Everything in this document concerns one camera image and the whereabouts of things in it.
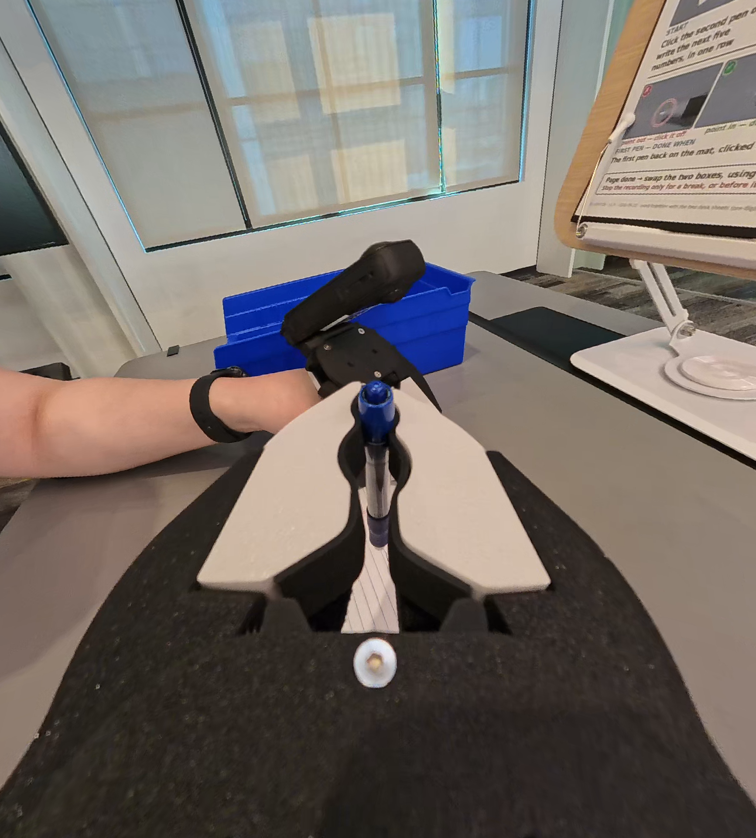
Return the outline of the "glass window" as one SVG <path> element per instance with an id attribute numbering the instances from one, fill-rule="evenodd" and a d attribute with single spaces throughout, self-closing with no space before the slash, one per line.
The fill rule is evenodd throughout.
<path id="1" fill-rule="evenodd" d="M 530 2 L 30 2 L 142 247 L 518 181 Z"/>

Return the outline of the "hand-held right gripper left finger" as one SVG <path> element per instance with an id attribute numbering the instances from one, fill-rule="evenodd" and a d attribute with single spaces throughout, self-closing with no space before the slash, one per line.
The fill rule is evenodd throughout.
<path id="1" fill-rule="evenodd" d="M 366 541 L 359 391 L 344 386 L 264 446 L 198 572 L 202 590 L 293 600 L 313 630 L 342 632 Z"/>

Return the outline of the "blue retractable pen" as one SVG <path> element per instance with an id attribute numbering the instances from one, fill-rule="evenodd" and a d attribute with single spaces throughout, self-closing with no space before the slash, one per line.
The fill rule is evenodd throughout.
<path id="1" fill-rule="evenodd" d="M 383 381 L 364 384 L 359 392 L 363 436 L 366 519 L 370 544 L 383 549 L 389 539 L 391 504 L 389 436 L 395 423 L 391 387 Z"/>

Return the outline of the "printed instruction sheet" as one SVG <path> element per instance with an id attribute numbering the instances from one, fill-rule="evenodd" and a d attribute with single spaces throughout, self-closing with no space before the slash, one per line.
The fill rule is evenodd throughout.
<path id="1" fill-rule="evenodd" d="M 585 221 L 756 238 L 756 1 L 665 2 Z"/>

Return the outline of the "black desk mat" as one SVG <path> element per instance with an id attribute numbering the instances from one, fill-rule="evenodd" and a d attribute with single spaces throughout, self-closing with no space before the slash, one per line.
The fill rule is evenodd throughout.
<path id="1" fill-rule="evenodd" d="M 594 376 L 577 369 L 571 362 L 571 356 L 580 350 L 601 346 L 622 338 L 613 330 L 587 321 L 577 319 L 566 313 L 556 312 L 546 307 L 533 307 L 516 313 L 510 313 L 494 319 L 486 319 L 469 312 L 469 323 L 473 323 L 501 340 L 526 351 L 551 364 L 575 378 L 587 382 L 596 389 L 609 394 L 620 402 L 626 403 L 639 412 L 647 414 L 665 425 L 692 437 L 720 453 L 756 471 L 756 461 L 738 453 L 728 446 L 702 434 L 694 428 L 658 411 L 633 396 L 619 391 Z"/>

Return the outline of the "black wrist watch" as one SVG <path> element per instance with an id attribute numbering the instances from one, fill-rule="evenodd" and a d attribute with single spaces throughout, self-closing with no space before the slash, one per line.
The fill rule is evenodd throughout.
<path id="1" fill-rule="evenodd" d="M 230 366 L 211 371 L 198 378 L 192 385 L 188 398 L 190 413 L 195 424 L 212 443 L 240 443 L 252 435 L 253 432 L 239 432 L 220 420 L 214 413 L 209 399 L 211 388 L 217 380 L 247 377 L 247 372 L 240 367 Z"/>

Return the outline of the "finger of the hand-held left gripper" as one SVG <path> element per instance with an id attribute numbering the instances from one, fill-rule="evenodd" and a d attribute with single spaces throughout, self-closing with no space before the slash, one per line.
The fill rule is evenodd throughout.
<path id="1" fill-rule="evenodd" d="M 417 414 L 434 412 L 434 403 L 413 379 L 404 379 L 393 388 L 393 400 L 397 414 L 409 409 Z"/>

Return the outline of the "blue plastic bin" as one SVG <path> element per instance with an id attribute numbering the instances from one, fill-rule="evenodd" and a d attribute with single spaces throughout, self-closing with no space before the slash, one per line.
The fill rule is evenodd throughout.
<path id="1" fill-rule="evenodd" d="M 214 349 L 215 368 L 239 367 L 249 375 L 304 368 L 304 356 L 281 336 L 282 320 L 337 275 L 331 271 L 224 298 L 226 340 Z M 440 371 L 463 362 L 472 285 L 466 275 L 427 264 L 403 299 L 355 320 L 392 343 L 419 372 Z"/>

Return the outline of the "person's left hand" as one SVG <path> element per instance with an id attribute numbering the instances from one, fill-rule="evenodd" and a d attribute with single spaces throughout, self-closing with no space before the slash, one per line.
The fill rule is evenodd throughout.
<path id="1" fill-rule="evenodd" d="M 278 433 L 321 402 L 314 380 L 304 370 L 245 379 L 242 392 L 241 425 L 246 432 Z"/>

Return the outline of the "white and wood document stand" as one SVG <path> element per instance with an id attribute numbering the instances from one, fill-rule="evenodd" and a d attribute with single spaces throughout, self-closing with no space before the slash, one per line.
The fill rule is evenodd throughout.
<path id="1" fill-rule="evenodd" d="M 571 357 L 582 372 L 756 461 L 756 347 L 694 324 L 668 267 L 756 281 L 756 238 L 585 221 L 592 183 L 624 131 L 620 122 L 643 52 L 665 2 L 636 2 L 602 83 L 556 204 L 559 239 L 626 257 L 663 325 Z"/>

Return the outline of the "white lined notepad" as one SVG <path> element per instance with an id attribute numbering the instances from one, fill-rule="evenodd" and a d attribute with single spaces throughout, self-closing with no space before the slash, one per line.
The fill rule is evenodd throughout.
<path id="1" fill-rule="evenodd" d="M 395 586 L 386 548 L 366 541 L 363 569 L 352 585 L 343 634 L 399 634 Z"/>

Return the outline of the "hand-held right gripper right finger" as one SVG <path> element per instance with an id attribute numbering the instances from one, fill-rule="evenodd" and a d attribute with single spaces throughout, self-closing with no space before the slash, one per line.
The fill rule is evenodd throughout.
<path id="1" fill-rule="evenodd" d="M 395 405 L 390 574 L 400 612 L 430 627 L 459 600 L 547 590 L 550 574 L 500 476 L 509 461 L 426 400 L 397 392 Z"/>

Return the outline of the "person's left forearm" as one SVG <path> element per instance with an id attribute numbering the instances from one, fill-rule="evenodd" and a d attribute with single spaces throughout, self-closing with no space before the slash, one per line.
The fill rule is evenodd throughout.
<path id="1" fill-rule="evenodd" d="M 209 445 L 191 381 L 55 381 L 0 368 L 0 477 L 113 474 Z"/>

